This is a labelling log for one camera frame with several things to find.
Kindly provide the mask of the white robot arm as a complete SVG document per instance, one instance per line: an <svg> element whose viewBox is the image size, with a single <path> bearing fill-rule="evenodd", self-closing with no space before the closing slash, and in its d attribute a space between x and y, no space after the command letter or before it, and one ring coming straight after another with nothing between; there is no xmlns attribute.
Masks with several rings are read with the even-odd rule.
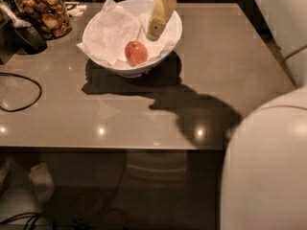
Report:
<svg viewBox="0 0 307 230"><path fill-rule="evenodd" d="M216 214L197 230L307 230L307 0L253 0L284 63L226 29L186 32L183 66L246 117L222 164Z"/></svg>

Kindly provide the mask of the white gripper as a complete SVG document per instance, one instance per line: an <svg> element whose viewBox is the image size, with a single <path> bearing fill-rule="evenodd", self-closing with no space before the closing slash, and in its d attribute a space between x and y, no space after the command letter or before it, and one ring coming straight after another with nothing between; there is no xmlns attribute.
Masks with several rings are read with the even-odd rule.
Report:
<svg viewBox="0 0 307 230"><path fill-rule="evenodd" d="M147 39L157 41L163 34L175 8L177 0L154 0L148 22Z"/></svg>

